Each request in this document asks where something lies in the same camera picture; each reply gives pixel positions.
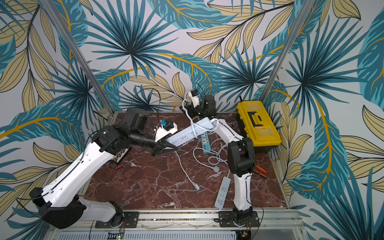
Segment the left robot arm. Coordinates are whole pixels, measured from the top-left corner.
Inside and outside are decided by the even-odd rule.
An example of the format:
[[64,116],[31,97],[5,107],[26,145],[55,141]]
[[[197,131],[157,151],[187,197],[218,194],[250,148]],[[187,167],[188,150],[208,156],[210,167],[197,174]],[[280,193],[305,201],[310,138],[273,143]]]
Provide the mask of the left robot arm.
[[153,132],[146,132],[147,115],[141,109],[128,108],[122,120],[97,131],[83,153],[55,180],[44,188],[34,188],[30,198],[41,219],[58,229],[78,221],[99,221],[120,228],[126,217],[115,202],[88,201],[78,192],[100,167],[133,145],[151,148],[152,156],[177,150],[164,139],[177,132],[177,124],[162,120]]

